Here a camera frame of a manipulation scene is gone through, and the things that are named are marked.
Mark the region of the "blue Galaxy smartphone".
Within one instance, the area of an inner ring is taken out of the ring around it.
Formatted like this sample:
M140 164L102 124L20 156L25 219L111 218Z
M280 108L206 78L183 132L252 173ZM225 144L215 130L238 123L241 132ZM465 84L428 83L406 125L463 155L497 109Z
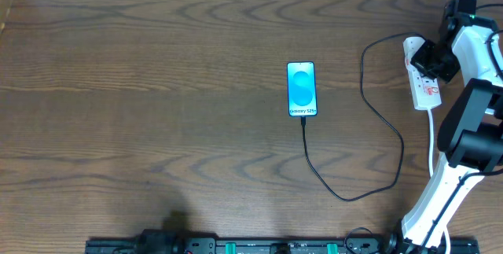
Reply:
M318 114L314 62L288 62L287 87L288 114L291 117L307 117Z

